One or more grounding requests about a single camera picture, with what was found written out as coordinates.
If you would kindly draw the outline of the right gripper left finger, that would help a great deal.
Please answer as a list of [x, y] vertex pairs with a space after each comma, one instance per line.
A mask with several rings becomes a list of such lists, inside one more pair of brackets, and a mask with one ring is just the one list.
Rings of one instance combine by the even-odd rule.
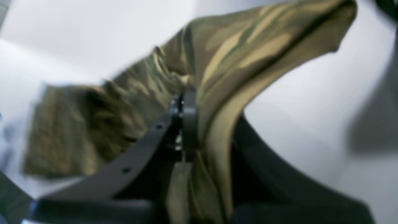
[[165, 205], [175, 163], [192, 161], [196, 92], [176, 95], [134, 146], [66, 189], [31, 203], [24, 224], [169, 224]]

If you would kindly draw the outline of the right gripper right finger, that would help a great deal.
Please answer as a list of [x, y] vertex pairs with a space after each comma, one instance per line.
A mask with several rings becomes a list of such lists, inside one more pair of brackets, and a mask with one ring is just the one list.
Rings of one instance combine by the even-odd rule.
[[232, 140], [233, 224], [374, 224], [363, 202], [307, 177], [240, 116]]

